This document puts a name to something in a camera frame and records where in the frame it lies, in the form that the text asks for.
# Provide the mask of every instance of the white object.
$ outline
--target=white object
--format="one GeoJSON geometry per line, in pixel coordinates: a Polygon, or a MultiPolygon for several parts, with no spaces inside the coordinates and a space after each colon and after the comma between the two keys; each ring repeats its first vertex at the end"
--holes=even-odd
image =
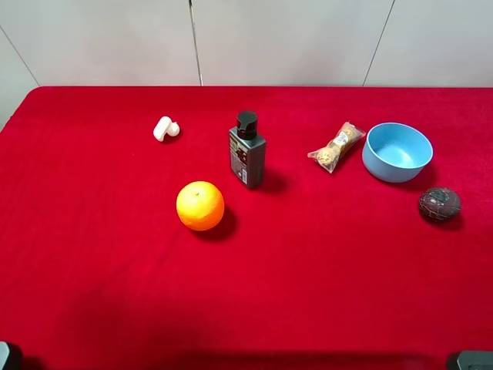
{"type": "Polygon", "coordinates": [[[154,127],[153,134],[159,141],[163,141],[166,134],[176,136],[179,134],[178,123],[173,122],[169,117],[164,116],[159,120],[156,127],[154,127]]]}

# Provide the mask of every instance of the dark brown ball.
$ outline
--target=dark brown ball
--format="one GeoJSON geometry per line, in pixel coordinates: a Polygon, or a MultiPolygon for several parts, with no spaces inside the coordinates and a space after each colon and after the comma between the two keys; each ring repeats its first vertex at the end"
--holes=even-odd
{"type": "Polygon", "coordinates": [[[446,187],[432,187],[419,198],[419,213],[433,222],[449,221],[461,210],[461,199],[446,187]]]}

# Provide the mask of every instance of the plastic wrapper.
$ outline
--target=plastic wrapper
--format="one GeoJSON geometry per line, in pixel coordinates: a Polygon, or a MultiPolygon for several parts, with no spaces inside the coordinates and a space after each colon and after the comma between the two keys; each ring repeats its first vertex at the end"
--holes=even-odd
{"type": "Polygon", "coordinates": [[[346,122],[326,146],[308,153],[308,158],[313,158],[325,170],[332,173],[336,168],[337,162],[342,156],[366,133],[356,126],[346,122]]]}

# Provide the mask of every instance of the bottle label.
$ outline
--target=bottle label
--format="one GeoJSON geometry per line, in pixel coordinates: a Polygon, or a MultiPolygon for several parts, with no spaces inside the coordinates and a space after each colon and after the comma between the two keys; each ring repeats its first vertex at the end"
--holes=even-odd
{"type": "Polygon", "coordinates": [[[248,149],[230,134],[231,170],[245,184],[248,184],[247,155],[248,149]]]}

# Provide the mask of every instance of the bowl rim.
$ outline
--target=bowl rim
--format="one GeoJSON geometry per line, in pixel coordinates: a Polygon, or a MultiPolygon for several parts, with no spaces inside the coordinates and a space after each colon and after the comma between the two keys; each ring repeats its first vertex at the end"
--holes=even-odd
{"type": "Polygon", "coordinates": [[[388,164],[389,166],[392,166],[392,167],[395,167],[395,168],[400,168],[402,170],[416,170],[418,168],[423,168],[424,166],[426,166],[427,164],[429,164],[431,162],[431,159],[433,158],[433,146],[431,145],[431,142],[430,140],[419,130],[415,129],[414,127],[411,127],[411,126],[408,126],[408,125],[404,125],[403,123],[399,123],[399,122],[384,122],[384,123],[379,123],[375,126],[373,126],[370,131],[368,131],[368,134],[367,134],[367,141],[366,141],[366,144],[368,145],[368,149],[370,149],[370,151],[379,159],[381,160],[382,162],[388,164]],[[419,133],[423,138],[424,140],[428,143],[429,147],[430,147],[430,157],[428,158],[428,160],[426,160],[424,162],[424,164],[421,164],[420,166],[414,166],[414,167],[401,167],[401,166],[396,166],[395,164],[393,163],[390,163],[390,162],[387,162],[386,160],[384,160],[381,156],[379,156],[374,150],[373,148],[371,147],[371,144],[370,144],[370,135],[371,135],[371,132],[376,129],[377,127],[379,126],[386,126],[386,125],[397,125],[397,126],[404,126],[404,127],[407,127],[408,129],[411,129],[417,133],[419,133]]]}

